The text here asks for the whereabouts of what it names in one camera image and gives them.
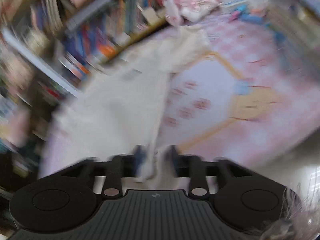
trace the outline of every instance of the plush toy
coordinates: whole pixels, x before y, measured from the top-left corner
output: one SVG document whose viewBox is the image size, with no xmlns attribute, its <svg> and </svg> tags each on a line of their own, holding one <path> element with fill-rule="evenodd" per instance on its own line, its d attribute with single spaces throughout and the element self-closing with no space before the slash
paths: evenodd
<svg viewBox="0 0 320 240">
<path fill-rule="evenodd" d="M 165 17 L 174 26 L 181 25 L 183 17 L 195 23 L 216 8 L 219 2 L 220 0 L 165 0 Z"/>
</svg>

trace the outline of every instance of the light blue patch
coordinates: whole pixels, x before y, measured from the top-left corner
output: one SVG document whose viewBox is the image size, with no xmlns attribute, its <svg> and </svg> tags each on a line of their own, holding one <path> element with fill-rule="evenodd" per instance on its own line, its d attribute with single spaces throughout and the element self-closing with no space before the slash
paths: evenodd
<svg viewBox="0 0 320 240">
<path fill-rule="evenodd" d="M 234 87 L 236 95 L 246 96 L 252 93 L 252 88 L 250 87 L 249 82 L 245 80 L 238 80 Z"/>
</svg>

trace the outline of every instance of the stuffed animal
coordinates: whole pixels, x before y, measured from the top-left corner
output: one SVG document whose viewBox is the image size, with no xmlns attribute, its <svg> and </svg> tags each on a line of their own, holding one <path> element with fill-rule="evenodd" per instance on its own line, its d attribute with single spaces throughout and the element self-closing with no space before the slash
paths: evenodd
<svg viewBox="0 0 320 240">
<path fill-rule="evenodd" d="M 166 19 L 174 26 L 182 25 L 183 17 L 198 22 L 218 6 L 220 0 L 165 0 Z"/>
</svg>

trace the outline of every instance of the bed sheet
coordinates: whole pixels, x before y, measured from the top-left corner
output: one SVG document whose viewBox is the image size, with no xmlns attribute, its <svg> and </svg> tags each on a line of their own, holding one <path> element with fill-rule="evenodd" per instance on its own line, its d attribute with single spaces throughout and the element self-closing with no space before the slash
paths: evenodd
<svg viewBox="0 0 320 240">
<path fill-rule="evenodd" d="M 282 70 L 271 31 L 229 23 L 228 17 L 214 12 L 199 23 L 212 50 L 172 79 L 158 145 L 175 144 L 183 154 L 253 167 L 285 153 L 320 126 L 320 87 L 303 68 L 290 74 Z M 175 32 L 169 27 L 151 38 Z M 65 135 L 53 129 L 40 177 L 56 171 L 64 143 Z"/>
</svg>

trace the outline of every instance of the pink and white plush toy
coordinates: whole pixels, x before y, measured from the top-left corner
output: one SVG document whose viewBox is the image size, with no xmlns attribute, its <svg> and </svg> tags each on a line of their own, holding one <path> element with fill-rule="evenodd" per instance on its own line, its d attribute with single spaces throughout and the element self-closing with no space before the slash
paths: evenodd
<svg viewBox="0 0 320 240">
<path fill-rule="evenodd" d="M 198 22 L 218 6 L 220 0 L 165 0 L 166 19 L 174 26 L 182 25 L 183 17 Z"/>
</svg>

